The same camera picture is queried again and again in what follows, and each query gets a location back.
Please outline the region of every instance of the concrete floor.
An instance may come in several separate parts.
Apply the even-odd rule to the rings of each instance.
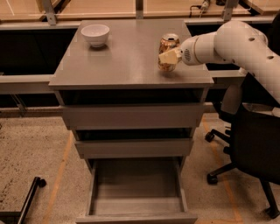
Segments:
[[[79,158],[74,138],[60,116],[7,117],[0,114],[0,211],[20,211],[33,178],[47,186],[36,192],[25,223],[75,223],[86,211],[90,173]],[[189,212],[198,224],[280,223],[268,218],[263,189],[256,178],[234,170],[208,185],[208,172],[229,162],[222,153],[224,142],[208,143],[211,128],[224,130],[217,114],[204,114],[196,129],[194,146],[182,171]],[[280,186],[272,185],[280,207]]]

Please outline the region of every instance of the white bowl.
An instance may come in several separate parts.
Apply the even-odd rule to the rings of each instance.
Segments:
[[[109,37],[110,29],[104,24],[91,24],[81,30],[81,35],[91,46],[104,46]]]

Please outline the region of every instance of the drawer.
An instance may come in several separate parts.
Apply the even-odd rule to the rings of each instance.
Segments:
[[[194,223],[175,158],[91,160],[87,211],[76,223]]]
[[[63,120],[76,130],[184,128],[198,127],[203,111],[201,103],[72,106],[64,107]]]
[[[191,152],[193,140],[179,139],[132,139],[108,141],[77,141],[80,158],[145,158],[185,157]]]

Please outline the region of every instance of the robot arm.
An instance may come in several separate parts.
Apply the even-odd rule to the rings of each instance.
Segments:
[[[229,21],[216,32],[187,39],[180,47],[160,54],[159,59],[170,64],[183,60],[189,66],[236,64],[255,76],[280,103],[280,57],[267,47],[265,36],[246,23]]]

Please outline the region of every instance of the gray tabletop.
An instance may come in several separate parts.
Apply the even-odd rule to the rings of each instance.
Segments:
[[[93,48],[81,36],[86,25],[110,28],[107,44]],[[205,66],[180,62],[172,72],[158,69],[159,41],[176,33],[191,37],[182,19],[82,21],[49,86],[62,89],[203,88],[213,80]]]

